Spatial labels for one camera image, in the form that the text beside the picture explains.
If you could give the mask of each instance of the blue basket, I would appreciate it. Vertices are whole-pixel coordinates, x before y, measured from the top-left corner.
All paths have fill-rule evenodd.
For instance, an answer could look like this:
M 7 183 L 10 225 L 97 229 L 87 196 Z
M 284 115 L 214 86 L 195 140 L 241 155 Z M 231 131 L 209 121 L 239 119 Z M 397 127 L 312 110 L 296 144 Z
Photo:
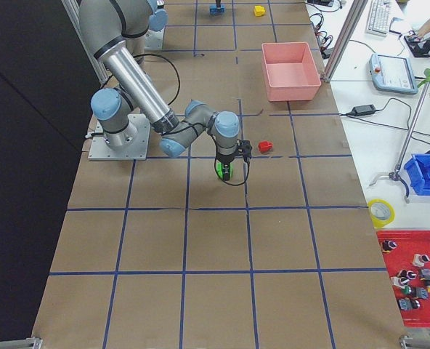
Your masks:
M 410 177 L 410 186 L 418 195 L 430 195 L 430 154 L 412 154 L 404 169 Z

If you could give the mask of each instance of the yellow tape roll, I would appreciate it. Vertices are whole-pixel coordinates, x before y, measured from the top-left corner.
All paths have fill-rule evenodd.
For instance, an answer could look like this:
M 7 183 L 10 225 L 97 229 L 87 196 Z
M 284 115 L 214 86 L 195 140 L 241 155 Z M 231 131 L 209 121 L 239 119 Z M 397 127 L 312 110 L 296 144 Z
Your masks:
M 368 203 L 368 209 L 375 228 L 382 228 L 394 220 L 395 213 L 392 206 L 380 198 Z

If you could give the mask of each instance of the white keyboard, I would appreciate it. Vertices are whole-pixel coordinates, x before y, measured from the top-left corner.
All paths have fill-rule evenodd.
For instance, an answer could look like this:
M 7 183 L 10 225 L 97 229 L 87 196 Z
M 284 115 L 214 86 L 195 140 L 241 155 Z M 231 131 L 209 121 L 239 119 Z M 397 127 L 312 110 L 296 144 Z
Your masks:
M 368 13 L 366 32 L 386 36 L 390 25 L 390 0 L 371 0 L 370 12 Z

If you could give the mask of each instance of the black wall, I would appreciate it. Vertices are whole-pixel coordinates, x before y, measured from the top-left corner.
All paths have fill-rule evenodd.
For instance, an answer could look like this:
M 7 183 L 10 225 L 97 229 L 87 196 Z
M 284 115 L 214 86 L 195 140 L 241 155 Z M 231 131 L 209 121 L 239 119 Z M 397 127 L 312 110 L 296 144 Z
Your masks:
M 0 341 L 31 336 L 99 86 L 60 0 L 0 0 Z

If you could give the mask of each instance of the pink plastic container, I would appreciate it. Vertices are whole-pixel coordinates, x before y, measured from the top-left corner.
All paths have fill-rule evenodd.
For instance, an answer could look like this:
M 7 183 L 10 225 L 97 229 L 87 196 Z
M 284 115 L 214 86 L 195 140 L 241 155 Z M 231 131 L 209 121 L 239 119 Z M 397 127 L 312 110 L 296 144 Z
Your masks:
M 306 42 L 262 44 L 262 68 L 270 102 L 311 100 L 321 80 Z

